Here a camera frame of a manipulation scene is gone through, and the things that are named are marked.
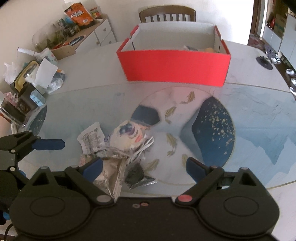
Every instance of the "table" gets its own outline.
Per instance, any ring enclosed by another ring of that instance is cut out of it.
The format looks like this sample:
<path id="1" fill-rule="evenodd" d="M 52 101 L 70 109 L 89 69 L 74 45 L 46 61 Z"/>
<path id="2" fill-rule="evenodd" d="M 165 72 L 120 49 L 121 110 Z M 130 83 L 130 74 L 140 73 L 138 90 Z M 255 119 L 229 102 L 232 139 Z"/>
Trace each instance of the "table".
<path id="1" fill-rule="evenodd" d="M 57 171 L 78 164 L 81 147 L 77 136 L 85 128 L 98 121 L 103 132 L 108 134 L 124 120 L 129 120 L 139 103 L 150 95 L 163 89 L 186 88 L 214 96 L 232 118 L 236 139 L 224 165 L 226 171 L 248 166 L 266 187 L 294 181 L 296 165 L 290 158 L 296 154 L 294 98 L 275 68 L 267 71 L 257 64 L 255 58 L 262 52 L 232 42 L 227 45 L 232 59 L 222 88 L 127 83 L 116 56 L 120 43 L 61 60 L 59 67 L 67 73 L 66 81 L 48 97 L 47 115 L 39 135 L 62 138 L 66 146 L 59 151 L 33 151 L 20 162 L 20 168 L 31 177 L 40 166 Z M 184 170 L 181 176 L 183 183 L 162 180 L 133 191 L 123 189 L 123 195 L 176 197 L 194 184 Z M 296 237 L 296 233 L 292 232 L 291 236 Z"/>

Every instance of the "cardboard tray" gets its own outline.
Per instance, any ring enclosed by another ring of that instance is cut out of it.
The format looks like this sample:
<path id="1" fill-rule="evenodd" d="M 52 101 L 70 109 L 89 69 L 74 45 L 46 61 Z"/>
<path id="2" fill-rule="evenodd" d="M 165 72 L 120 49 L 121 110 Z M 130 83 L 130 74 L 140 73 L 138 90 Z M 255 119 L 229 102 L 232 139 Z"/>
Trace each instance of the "cardboard tray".
<path id="1" fill-rule="evenodd" d="M 213 48 L 216 53 L 183 50 Z M 117 50 L 128 81 L 179 82 L 223 86 L 230 52 L 214 24 L 141 23 Z"/>

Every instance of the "blue gripper pad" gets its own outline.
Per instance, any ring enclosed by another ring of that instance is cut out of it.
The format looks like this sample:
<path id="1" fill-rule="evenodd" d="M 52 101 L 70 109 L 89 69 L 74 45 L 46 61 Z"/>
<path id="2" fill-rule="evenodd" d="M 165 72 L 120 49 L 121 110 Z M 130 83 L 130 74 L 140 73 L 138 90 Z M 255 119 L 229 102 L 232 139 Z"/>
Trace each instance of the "blue gripper pad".
<path id="1" fill-rule="evenodd" d="M 61 150 L 65 147 L 65 142 L 62 139 L 37 139 L 32 148 L 36 150 Z"/>
<path id="2" fill-rule="evenodd" d="M 93 182 L 103 171 L 103 161 L 101 158 L 86 163 L 79 168 L 80 174 L 89 182 Z"/>
<path id="3" fill-rule="evenodd" d="M 188 158 L 186 161 L 186 172 L 190 177 L 198 183 L 200 180 L 206 177 L 209 173 L 209 168 L 195 159 Z"/>

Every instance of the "wooden chair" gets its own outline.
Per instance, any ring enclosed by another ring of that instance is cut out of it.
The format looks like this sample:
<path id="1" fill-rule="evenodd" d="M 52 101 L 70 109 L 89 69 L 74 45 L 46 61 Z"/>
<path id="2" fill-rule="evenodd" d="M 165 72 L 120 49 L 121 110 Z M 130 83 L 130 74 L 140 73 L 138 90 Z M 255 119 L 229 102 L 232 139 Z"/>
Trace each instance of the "wooden chair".
<path id="1" fill-rule="evenodd" d="M 154 22 L 153 16 L 157 16 L 157 21 L 160 22 L 159 15 L 163 15 L 164 21 L 167 21 L 166 14 L 170 15 L 170 21 L 173 21 L 173 14 L 176 14 L 176 20 L 180 21 L 179 14 L 182 14 L 183 21 L 186 21 L 186 15 L 190 15 L 190 21 L 195 22 L 196 12 L 194 9 L 185 6 L 157 6 L 147 8 L 139 13 L 142 23 L 146 23 L 146 17 L 150 17 L 151 22 Z"/>

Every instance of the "cardboard box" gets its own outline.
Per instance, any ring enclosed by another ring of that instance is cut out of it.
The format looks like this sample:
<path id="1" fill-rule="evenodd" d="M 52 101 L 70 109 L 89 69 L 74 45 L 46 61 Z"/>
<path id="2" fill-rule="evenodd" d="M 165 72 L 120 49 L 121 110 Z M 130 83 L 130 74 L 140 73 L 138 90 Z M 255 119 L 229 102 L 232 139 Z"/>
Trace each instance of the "cardboard box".
<path id="1" fill-rule="evenodd" d="M 201 51 L 209 47 L 216 53 Z M 185 21 L 137 25 L 117 56 L 128 81 L 212 86 L 223 86 L 231 58 L 217 26 Z"/>
<path id="2" fill-rule="evenodd" d="M 276 21 L 274 24 L 274 32 L 280 37 L 283 38 L 284 35 L 284 30 L 285 30 L 285 26 L 286 26 L 286 18 L 284 18 L 283 16 L 277 14 L 276 15 Z"/>

